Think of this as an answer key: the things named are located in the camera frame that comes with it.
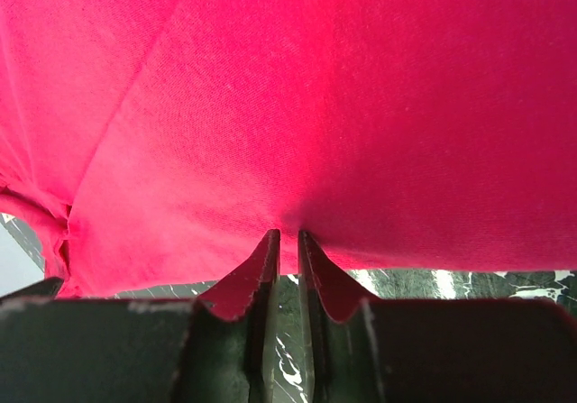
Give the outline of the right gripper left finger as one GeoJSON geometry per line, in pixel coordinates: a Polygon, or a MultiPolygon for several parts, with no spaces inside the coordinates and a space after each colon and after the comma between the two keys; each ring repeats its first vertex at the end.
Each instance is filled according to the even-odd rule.
{"type": "Polygon", "coordinates": [[[173,385],[175,402],[271,402],[280,231],[199,295],[173,385]]]}

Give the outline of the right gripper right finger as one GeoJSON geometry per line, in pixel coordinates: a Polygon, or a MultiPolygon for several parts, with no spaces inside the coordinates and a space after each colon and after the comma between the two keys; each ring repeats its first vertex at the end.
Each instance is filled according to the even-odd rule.
{"type": "Polygon", "coordinates": [[[311,233],[298,233],[306,373],[313,402],[381,402],[363,311],[379,298],[333,263],[311,233]]]}

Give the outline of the red t-shirt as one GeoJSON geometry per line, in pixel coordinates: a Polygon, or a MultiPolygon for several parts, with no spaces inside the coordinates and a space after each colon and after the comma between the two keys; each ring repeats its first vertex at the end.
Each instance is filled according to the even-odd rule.
{"type": "Polygon", "coordinates": [[[65,297],[576,265],[576,0],[1,0],[1,209],[65,297]]]}

